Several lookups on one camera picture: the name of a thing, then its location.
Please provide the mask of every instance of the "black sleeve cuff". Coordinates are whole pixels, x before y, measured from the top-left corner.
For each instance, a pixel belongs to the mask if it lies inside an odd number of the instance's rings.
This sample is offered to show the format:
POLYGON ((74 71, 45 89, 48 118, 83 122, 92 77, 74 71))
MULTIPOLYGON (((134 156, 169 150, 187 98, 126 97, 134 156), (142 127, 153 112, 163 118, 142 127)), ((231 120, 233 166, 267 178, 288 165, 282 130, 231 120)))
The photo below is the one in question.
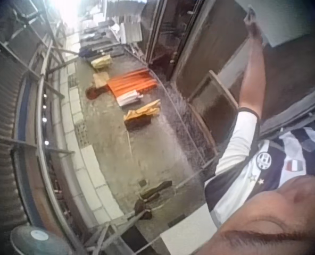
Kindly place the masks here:
POLYGON ((249 112, 249 113, 252 113, 253 115, 255 115, 257 117, 257 123, 259 124, 260 123, 260 118, 258 116, 258 114, 254 111, 254 110, 251 110, 250 108, 246 108, 246 107, 241 107, 238 109, 238 112, 249 112))

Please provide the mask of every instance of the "eyebrow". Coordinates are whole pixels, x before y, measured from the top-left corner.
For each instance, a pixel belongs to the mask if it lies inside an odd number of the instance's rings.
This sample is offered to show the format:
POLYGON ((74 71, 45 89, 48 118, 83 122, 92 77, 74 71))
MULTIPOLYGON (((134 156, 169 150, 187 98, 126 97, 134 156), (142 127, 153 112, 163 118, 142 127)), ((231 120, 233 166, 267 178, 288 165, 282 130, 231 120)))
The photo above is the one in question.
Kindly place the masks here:
POLYGON ((221 233, 220 236, 228 241, 232 247, 238 247, 242 245, 270 245, 287 241, 308 240, 307 236, 299 232, 263 234, 254 231, 226 231, 221 233))

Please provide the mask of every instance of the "orange board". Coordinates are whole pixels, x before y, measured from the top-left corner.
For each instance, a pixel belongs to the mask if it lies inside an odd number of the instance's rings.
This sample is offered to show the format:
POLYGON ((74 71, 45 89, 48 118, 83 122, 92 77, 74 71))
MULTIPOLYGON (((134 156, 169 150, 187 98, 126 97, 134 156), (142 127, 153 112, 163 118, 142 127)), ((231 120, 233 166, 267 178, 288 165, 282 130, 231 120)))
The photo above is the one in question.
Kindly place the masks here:
POLYGON ((157 81, 149 74, 149 69, 143 68, 133 72, 126 73, 107 81, 110 90, 116 97, 136 90, 144 92, 156 87, 157 81))

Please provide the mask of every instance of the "sunlight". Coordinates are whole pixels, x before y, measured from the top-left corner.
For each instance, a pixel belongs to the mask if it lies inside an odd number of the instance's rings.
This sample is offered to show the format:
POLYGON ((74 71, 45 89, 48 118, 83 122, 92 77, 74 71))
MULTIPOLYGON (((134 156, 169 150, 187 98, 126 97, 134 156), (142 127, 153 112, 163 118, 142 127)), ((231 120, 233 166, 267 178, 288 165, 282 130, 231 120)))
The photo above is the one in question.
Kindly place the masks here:
POLYGON ((58 9, 62 20, 69 28, 76 28, 78 24, 78 6, 81 0, 50 0, 58 9))

